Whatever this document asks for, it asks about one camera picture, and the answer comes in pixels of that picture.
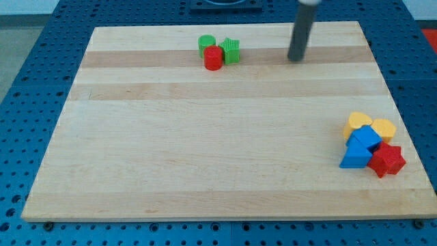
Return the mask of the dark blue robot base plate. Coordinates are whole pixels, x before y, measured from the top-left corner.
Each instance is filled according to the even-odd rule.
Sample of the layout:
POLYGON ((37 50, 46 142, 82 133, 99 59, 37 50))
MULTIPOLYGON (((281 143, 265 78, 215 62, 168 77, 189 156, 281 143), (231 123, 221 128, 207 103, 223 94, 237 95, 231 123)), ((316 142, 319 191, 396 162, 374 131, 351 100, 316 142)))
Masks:
POLYGON ((191 12, 262 10, 263 0, 189 0, 191 12))

